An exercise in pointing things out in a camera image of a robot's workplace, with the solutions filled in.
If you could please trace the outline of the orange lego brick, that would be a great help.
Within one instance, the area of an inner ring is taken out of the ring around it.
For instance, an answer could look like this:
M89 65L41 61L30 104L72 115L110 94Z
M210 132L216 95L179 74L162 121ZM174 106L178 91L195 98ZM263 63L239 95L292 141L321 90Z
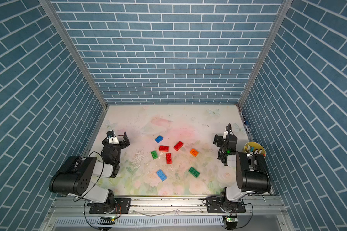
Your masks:
M194 157L196 157L199 154L199 152L193 148L190 150L190 154L192 154Z

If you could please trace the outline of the long green lego brick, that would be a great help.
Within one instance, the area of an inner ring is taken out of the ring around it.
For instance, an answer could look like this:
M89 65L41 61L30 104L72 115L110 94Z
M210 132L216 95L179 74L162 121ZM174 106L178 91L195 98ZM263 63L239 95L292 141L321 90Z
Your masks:
M195 178L198 178L199 175L200 175L200 173L199 173L195 168L193 168L193 167L191 167L191 168L189 169L189 173L190 173L192 176L194 176Z

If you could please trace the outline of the red lego brick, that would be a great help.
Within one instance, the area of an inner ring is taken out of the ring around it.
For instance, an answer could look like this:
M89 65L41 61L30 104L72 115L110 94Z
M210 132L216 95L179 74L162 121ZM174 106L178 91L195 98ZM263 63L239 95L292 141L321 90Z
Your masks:
M173 148L178 151L183 147L183 143L181 141L179 141Z

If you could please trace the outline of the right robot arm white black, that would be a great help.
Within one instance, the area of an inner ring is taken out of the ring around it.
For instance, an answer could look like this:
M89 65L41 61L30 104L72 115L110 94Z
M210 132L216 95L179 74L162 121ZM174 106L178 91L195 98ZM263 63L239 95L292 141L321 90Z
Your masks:
M238 138L231 134L215 135L218 160L227 167L235 167L236 184L221 192L219 206L224 212L245 212L243 198L249 195L269 193L271 180L265 157L262 154L238 152Z

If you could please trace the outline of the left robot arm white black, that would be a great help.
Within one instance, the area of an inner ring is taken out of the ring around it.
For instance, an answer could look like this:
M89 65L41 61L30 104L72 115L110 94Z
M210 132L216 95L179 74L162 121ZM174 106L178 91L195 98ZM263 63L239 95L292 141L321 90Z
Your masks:
M101 153L91 152L88 157L70 156L52 177L52 193L73 194L74 201L85 200L90 214L117 216L129 212L131 199L116 199L111 189L97 185L103 178L115 178L120 169L121 150L130 145L127 134L116 135L108 131L102 141Z

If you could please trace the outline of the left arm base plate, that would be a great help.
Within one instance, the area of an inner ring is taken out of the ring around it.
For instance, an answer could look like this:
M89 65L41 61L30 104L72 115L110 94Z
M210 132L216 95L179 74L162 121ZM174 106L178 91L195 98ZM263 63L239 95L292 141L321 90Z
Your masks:
M131 198L107 199L104 203L87 203L90 214L127 214L130 209Z

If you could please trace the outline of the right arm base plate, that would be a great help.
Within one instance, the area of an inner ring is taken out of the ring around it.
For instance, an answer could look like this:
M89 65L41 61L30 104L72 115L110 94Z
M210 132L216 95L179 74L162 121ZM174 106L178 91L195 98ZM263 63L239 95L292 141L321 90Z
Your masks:
M245 213L244 202L222 201L220 197L207 197L206 208L208 213Z

